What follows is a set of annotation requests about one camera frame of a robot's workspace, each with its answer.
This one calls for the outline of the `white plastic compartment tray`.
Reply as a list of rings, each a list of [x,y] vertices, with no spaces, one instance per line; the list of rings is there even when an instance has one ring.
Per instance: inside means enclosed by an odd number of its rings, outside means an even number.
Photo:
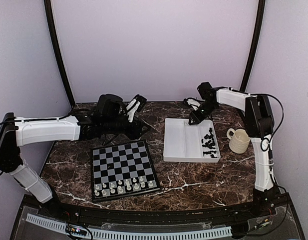
[[[201,139],[213,129],[217,158],[203,156]],[[189,125],[188,119],[166,118],[164,131],[163,160],[178,163],[217,163],[221,158],[216,132],[211,120],[204,120],[198,125]]]

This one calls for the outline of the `black grey chessboard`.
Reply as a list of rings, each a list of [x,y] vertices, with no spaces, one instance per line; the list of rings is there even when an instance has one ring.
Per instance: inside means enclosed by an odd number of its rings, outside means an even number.
[[[138,190],[134,189],[136,183],[132,181],[133,178],[137,178]],[[125,189],[126,179],[129,179],[133,186],[131,192],[127,192]],[[122,194],[117,191],[118,181],[122,181],[124,185],[124,193]],[[154,186],[149,187],[149,182],[153,182]],[[115,187],[110,187],[110,183],[114,183]],[[141,183],[145,183],[145,188],[141,188]],[[102,184],[106,184],[107,188],[103,189]],[[95,185],[99,185],[100,189],[95,189]],[[115,189],[115,194],[110,192],[111,189]],[[147,194],[160,189],[148,144],[145,140],[98,147],[91,150],[91,197],[94,203]],[[99,196],[95,196],[95,190],[99,191]],[[106,190],[107,195],[102,195],[102,190]]]

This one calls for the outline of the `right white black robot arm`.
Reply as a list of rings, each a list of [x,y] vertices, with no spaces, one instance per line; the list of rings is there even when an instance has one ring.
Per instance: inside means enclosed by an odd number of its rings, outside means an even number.
[[[246,93],[231,87],[212,87],[203,82],[197,90],[201,100],[184,99],[184,104],[192,107],[189,124],[198,125],[219,105],[228,105],[243,112],[242,121],[247,135],[251,138],[256,164],[255,189],[267,192],[275,185],[272,140],[277,129],[269,98],[276,97],[266,93]]]

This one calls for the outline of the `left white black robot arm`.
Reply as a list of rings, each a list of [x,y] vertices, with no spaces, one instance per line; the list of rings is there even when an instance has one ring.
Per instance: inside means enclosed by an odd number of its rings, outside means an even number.
[[[52,188],[38,176],[21,157],[20,147],[53,141],[87,141],[103,135],[141,138],[146,124],[135,117],[147,99],[136,95],[131,102],[113,94],[99,97],[96,107],[60,117],[24,118],[13,113],[5,114],[0,123],[0,171],[10,174],[26,191],[30,192],[54,218],[64,214],[64,206]]]

